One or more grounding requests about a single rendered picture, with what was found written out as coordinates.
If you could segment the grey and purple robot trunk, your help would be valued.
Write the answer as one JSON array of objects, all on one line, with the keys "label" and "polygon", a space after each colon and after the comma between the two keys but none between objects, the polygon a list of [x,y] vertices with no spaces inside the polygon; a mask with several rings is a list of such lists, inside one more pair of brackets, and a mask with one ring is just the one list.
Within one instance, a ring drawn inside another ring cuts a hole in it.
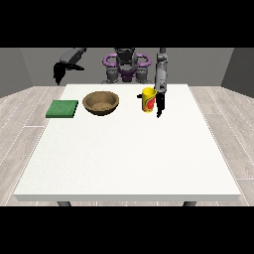
[{"label": "grey and purple robot trunk", "polygon": [[106,55],[102,63],[106,67],[106,80],[103,83],[116,83],[118,78],[123,82],[149,83],[147,79],[151,58],[137,54],[134,48],[115,48],[114,54]]}]

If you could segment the brown wooden bowl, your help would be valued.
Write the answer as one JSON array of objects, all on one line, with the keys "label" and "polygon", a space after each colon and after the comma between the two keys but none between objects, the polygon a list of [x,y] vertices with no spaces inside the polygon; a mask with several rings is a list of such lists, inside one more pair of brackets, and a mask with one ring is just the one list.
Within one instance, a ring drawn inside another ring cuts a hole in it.
[{"label": "brown wooden bowl", "polygon": [[119,97],[111,91],[94,91],[82,99],[82,104],[91,114],[104,116],[116,109],[119,104]]}]

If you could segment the green square pad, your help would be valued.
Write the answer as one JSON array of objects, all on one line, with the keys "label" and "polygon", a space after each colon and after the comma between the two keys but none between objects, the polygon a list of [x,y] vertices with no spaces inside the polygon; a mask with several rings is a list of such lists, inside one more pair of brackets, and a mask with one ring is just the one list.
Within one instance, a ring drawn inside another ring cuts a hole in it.
[{"label": "green square pad", "polygon": [[47,113],[47,118],[72,118],[74,116],[77,100],[54,100]]}]

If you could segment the yellow cup with melon print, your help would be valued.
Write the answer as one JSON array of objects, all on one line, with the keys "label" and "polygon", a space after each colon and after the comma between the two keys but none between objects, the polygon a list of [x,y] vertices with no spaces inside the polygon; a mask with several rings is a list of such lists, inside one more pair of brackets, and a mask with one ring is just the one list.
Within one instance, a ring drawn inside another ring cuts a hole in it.
[{"label": "yellow cup with melon print", "polygon": [[154,109],[157,90],[153,87],[145,87],[142,90],[142,110],[150,113]]}]

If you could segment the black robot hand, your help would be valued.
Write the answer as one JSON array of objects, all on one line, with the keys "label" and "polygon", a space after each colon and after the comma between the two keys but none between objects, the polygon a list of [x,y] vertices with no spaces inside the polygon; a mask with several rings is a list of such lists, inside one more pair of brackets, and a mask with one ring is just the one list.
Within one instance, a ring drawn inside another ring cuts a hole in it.
[{"label": "black robot hand", "polygon": [[[142,93],[138,94],[137,97],[142,100]],[[157,92],[154,107],[157,107],[157,117],[160,117],[162,115],[163,110],[165,109],[165,94],[164,93]]]},{"label": "black robot hand", "polygon": [[72,63],[56,63],[54,65],[54,79],[56,84],[60,84],[67,70],[83,70],[82,66]]}]

